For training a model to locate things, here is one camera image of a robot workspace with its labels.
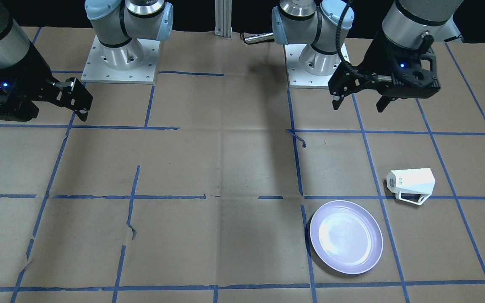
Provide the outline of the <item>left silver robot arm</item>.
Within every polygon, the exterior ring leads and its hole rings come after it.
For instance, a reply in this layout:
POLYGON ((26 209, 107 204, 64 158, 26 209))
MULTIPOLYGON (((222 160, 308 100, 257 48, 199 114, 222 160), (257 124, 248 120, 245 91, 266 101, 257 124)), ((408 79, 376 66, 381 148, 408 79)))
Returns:
POLYGON ((431 98, 441 89, 436 35, 461 5, 460 0, 395 0, 359 65, 344 58, 341 47, 354 23, 350 0, 281 0, 272 10, 272 33, 280 45, 304 44, 318 57, 333 57, 337 67, 328 90, 333 109, 346 96, 376 90, 377 111, 399 98, 431 98))

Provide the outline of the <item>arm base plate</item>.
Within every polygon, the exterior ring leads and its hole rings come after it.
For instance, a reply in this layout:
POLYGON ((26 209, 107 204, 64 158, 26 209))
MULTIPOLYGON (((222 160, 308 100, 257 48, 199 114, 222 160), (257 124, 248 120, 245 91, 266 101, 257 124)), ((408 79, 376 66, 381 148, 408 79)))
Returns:
POLYGON ((153 85, 162 47, 161 41, 133 39, 125 46, 108 48, 95 37, 81 81, 153 85))
POLYGON ((287 42, 283 47, 290 88, 327 89, 342 59, 349 62, 345 44, 341 53, 324 54, 316 50, 307 37, 289 38, 287 42))

